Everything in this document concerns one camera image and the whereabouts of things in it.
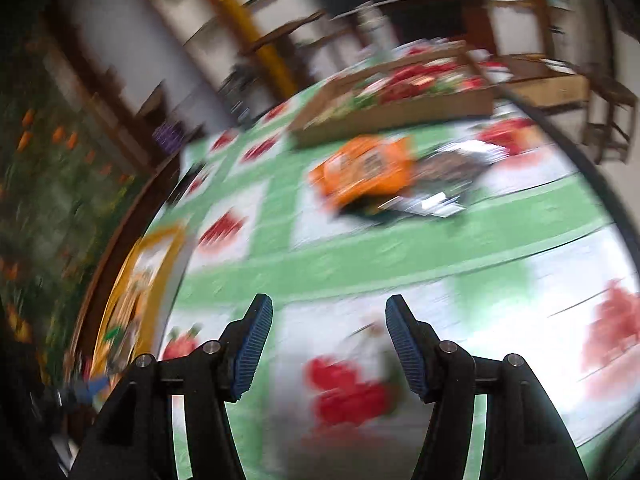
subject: brown chair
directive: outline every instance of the brown chair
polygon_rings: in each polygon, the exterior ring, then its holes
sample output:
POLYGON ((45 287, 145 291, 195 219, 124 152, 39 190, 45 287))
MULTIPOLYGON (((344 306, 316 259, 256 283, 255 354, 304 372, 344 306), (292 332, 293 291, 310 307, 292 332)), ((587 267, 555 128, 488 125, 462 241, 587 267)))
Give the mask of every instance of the brown chair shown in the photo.
POLYGON ((590 92, 587 104, 587 118, 584 129, 582 130, 582 143, 584 145, 595 144, 598 148, 598 154, 595 163, 600 164, 604 151, 607 149, 617 150, 620 158, 625 163, 628 162, 631 143, 636 131, 636 107, 638 98, 631 90, 622 83, 613 78, 597 74, 589 74, 588 76, 590 90, 602 97, 607 102, 607 118, 604 124, 590 123, 589 116, 591 105, 593 103, 593 95, 590 92), (616 107, 628 107, 630 109, 629 130, 624 132, 620 126, 614 122, 616 107), (617 130, 624 141, 614 140, 614 131, 617 130))

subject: cardboard box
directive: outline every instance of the cardboard box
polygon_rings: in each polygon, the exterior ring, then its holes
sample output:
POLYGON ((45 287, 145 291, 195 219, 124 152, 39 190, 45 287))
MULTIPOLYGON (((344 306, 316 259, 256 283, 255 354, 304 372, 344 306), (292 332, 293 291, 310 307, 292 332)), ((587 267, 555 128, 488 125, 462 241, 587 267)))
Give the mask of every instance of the cardboard box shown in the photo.
POLYGON ((360 134, 374 134, 379 130, 410 124, 492 115, 494 88, 487 81, 486 88, 402 99, 364 110, 355 110, 344 117, 307 126, 313 118, 331 105, 336 97, 345 94, 360 81, 378 72, 392 72, 403 66, 427 63, 442 57, 455 57, 460 64, 468 65, 473 73, 484 78, 481 70, 468 55, 464 41, 449 43, 446 47, 432 52, 408 56, 335 78, 319 89, 289 125, 295 147, 311 148, 335 140, 351 139, 360 134))

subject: yellow pole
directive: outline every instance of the yellow pole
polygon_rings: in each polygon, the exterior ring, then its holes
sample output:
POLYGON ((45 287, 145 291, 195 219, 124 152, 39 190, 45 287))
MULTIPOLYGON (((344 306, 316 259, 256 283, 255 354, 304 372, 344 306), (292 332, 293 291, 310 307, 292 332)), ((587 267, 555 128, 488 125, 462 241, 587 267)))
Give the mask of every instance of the yellow pole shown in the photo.
MULTIPOLYGON (((251 15, 242 5, 238 4, 238 0, 217 0, 223 10, 226 12, 228 19, 235 26, 236 34, 242 36, 242 43, 248 45, 260 39, 260 33, 256 29, 251 15)), ((287 99, 298 92, 289 69, 273 45, 265 45, 256 51, 256 55, 260 63, 267 70, 271 79, 281 94, 281 97, 287 99)))

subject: metal screw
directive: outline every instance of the metal screw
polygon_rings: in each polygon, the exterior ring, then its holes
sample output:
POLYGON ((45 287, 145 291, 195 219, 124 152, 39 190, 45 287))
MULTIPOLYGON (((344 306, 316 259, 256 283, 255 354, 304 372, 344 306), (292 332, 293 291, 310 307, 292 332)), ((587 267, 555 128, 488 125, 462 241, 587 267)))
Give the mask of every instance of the metal screw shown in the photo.
POLYGON ((202 345, 202 350, 205 354, 215 354, 220 350, 220 343, 218 341, 207 341, 202 345))
POLYGON ((445 354, 453 354, 458 349, 458 345, 456 345, 453 341, 441 341, 440 342, 440 350, 442 350, 445 354))
POLYGON ((518 354, 507 355, 507 361, 513 366, 522 366, 524 364, 524 359, 518 354))
POLYGON ((149 366, 154 360, 153 356, 149 354, 142 354, 136 358, 136 366, 138 368, 145 368, 149 366))

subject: orange bag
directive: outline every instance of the orange bag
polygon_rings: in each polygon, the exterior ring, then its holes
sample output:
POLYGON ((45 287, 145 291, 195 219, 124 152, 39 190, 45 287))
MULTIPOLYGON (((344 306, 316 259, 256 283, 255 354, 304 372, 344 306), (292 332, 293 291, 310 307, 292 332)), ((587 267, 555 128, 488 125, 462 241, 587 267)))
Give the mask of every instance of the orange bag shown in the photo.
POLYGON ((411 184, 407 137, 358 136, 309 173, 328 203, 343 208, 363 195, 395 194, 411 184))

